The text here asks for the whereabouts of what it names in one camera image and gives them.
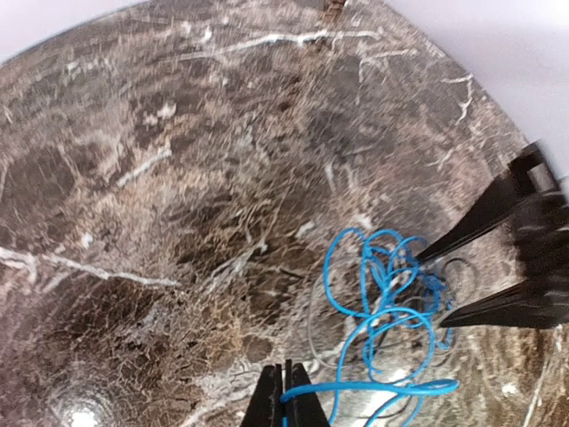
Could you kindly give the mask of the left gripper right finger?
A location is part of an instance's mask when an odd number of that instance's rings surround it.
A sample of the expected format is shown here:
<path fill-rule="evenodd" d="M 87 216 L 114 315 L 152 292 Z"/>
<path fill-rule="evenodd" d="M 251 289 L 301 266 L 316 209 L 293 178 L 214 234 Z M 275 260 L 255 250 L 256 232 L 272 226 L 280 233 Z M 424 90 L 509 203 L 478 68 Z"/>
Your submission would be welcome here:
<path fill-rule="evenodd" d="M 328 419 L 313 391 L 302 391 L 300 387 L 311 384 L 309 375 L 301 363 L 285 361 L 283 426 L 287 427 L 329 427 Z"/>

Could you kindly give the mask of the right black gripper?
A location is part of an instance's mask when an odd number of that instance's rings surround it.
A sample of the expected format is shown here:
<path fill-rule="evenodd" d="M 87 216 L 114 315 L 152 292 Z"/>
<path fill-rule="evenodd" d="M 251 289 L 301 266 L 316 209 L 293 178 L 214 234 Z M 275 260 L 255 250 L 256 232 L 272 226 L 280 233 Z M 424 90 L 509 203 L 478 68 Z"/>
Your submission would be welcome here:
<path fill-rule="evenodd" d="M 545 191 L 531 177 L 540 165 L 553 190 Z M 560 179 L 543 145 L 532 142 L 450 231 L 417 255 L 419 262 L 433 262 L 494 230 L 515 210 L 513 243 L 524 280 L 460 307 L 441 321 L 441 327 L 551 329 L 568 322 L 568 200 L 559 189 Z"/>

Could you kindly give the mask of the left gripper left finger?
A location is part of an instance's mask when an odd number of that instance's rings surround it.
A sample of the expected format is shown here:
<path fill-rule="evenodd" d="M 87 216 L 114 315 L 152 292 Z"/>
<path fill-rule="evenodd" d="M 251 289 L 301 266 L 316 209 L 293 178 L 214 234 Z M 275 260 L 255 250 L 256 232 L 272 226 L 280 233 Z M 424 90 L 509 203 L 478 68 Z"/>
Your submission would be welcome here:
<path fill-rule="evenodd" d="M 282 392 L 282 366 L 263 367 L 240 426 L 281 427 L 284 419 Z"/>

